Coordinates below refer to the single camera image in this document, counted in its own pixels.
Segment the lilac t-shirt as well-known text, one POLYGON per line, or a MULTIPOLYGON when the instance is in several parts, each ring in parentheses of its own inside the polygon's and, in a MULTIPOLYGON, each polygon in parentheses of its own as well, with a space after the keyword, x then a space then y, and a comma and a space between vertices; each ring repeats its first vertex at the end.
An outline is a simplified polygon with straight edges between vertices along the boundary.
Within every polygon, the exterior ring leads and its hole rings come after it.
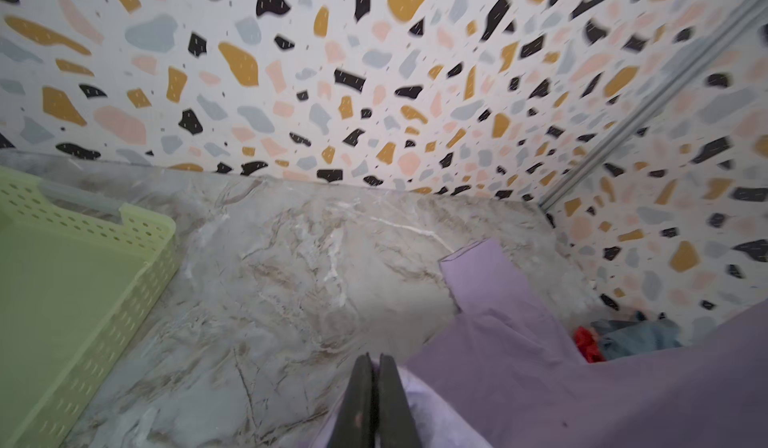
POLYGON ((591 364, 495 240, 442 259, 459 308, 399 371, 426 447, 763 447, 767 306, 591 364))

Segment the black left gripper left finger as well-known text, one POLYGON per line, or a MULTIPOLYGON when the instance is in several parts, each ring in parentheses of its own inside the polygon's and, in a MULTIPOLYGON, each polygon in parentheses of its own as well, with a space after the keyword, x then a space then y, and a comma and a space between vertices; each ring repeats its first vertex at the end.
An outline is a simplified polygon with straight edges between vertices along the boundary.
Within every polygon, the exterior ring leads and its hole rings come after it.
POLYGON ((329 448, 372 448, 375 446, 373 421, 374 369, 368 354, 354 363, 334 424, 329 448))

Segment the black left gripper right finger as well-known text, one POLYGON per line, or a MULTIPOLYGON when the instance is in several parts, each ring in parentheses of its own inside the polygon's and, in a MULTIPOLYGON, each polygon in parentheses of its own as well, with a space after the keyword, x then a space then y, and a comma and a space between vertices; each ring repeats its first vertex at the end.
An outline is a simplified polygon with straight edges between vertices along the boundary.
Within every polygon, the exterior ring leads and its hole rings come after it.
POLYGON ((421 448, 395 359, 382 354, 377 375, 378 433, 382 448, 421 448))

